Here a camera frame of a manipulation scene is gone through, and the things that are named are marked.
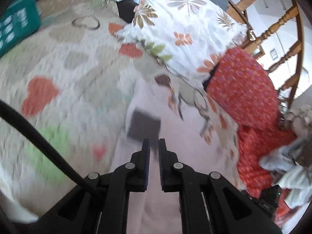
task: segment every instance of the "pillowcase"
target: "pillowcase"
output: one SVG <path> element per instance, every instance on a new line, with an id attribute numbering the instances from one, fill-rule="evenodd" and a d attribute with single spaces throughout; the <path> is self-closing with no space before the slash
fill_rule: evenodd
<path id="1" fill-rule="evenodd" d="M 278 112 L 277 92 L 266 71 L 244 50 L 228 50 L 206 92 L 239 125 L 273 128 Z"/>
<path id="2" fill-rule="evenodd" d="M 141 0 L 134 11 L 132 23 L 115 35 L 124 43 L 141 42 L 199 89 L 226 50 L 246 38 L 246 25 L 210 0 Z"/>

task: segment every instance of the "floral pillow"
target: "floral pillow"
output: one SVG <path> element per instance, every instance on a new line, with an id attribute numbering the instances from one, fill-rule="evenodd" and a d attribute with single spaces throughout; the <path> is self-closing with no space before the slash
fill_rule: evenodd
<path id="1" fill-rule="evenodd" d="M 202 88 L 228 48 L 241 45 L 246 25 L 210 0 L 140 0 L 131 24 L 115 35 L 141 42 L 174 74 Z"/>

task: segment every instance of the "orange heart pattern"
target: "orange heart pattern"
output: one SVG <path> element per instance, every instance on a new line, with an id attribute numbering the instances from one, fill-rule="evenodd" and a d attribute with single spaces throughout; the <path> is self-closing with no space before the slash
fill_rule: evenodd
<path id="1" fill-rule="evenodd" d="M 29 82 L 27 90 L 29 94 L 21 108 L 24 116 L 37 115 L 60 93 L 60 90 L 54 86 L 52 80 L 45 77 L 33 78 Z"/>
<path id="2" fill-rule="evenodd" d="M 140 58 L 143 51 L 136 48 L 135 44 L 122 44 L 118 53 L 121 55 L 127 55 L 130 58 Z"/>
<path id="3" fill-rule="evenodd" d="M 92 150 L 93 150 L 94 156 L 96 157 L 98 161 L 100 161 L 107 152 L 107 148 L 105 146 L 102 146 L 102 147 L 95 146 L 92 148 Z"/>
<path id="4" fill-rule="evenodd" d="M 123 29 L 124 26 L 122 25 L 118 25 L 118 24 L 115 24 L 115 23 L 109 23 L 108 24 L 108 31 L 110 32 L 110 34 L 113 34 L 114 32 L 117 32 L 121 29 Z"/>

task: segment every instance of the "metal screw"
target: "metal screw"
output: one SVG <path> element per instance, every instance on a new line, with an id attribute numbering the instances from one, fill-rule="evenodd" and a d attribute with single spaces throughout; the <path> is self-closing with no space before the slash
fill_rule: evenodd
<path id="1" fill-rule="evenodd" d="M 99 174 L 97 174 L 97 173 L 90 173 L 90 174 L 88 175 L 88 178 L 89 178 L 89 179 L 96 179 L 98 176 L 99 176 Z"/>
<path id="2" fill-rule="evenodd" d="M 133 169 L 135 167 L 135 164 L 134 163 L 127 163 L 126 164 L 126 168 L 127 169 Z"/>
<path id="3" fill-rule="evenodd" d="M 174 164 L 174 168 L 176 168 L 176 169 L 182 169 L 183 168 L 183 164 L 182 163 L 175 163 Z"/>
<path id="4" fill-rule="evenodd" d="M 221 174 L 218 172 L 212 172 L 210 176 L 214 179 L 219 179 L 221 177 Z"/>

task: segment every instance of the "bedspread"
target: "bedspread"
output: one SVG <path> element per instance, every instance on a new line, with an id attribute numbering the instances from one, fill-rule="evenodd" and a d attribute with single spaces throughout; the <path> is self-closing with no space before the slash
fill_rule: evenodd
<path id="1" fill-rule="evenodd" d="M 81 176 L 107 173 L 135 81 L 168 72 L 112 35 L 125 25 L 113 1 L 40 0 L 38 8 L 39 31 L 0 60 L 0 98 Z M 74 186 L 3 120 L 0 154 L 0 190 L 39 216 Z"/>
<path id="2" fill-rule="evenodd" d="M 205 174 L 218 171 L 233 185 L 239 183 L 236 122 L 211 99 L 209 120 L 179 97 L 176 105 L 168 105 L 173 91 L 160 82 L 170 80 L 168 76 L 158 75 L 155 77 L 157 83 L 137 81 L 127 111 L 125 132 L 118 139 L 111 171 L 127 163 L 134 152 L 141 150 L 144 138 L 149 138 L 151 145 L 149 184 L 144 193 L 130 193 L 127 233 L 182 233 L 179 193 L 164 193 L 161 188 L 158 152 L 155 150 L 159 138 L 166 140 L 167 149 L 177 154 L 179 162 L 195 171 Z"/>

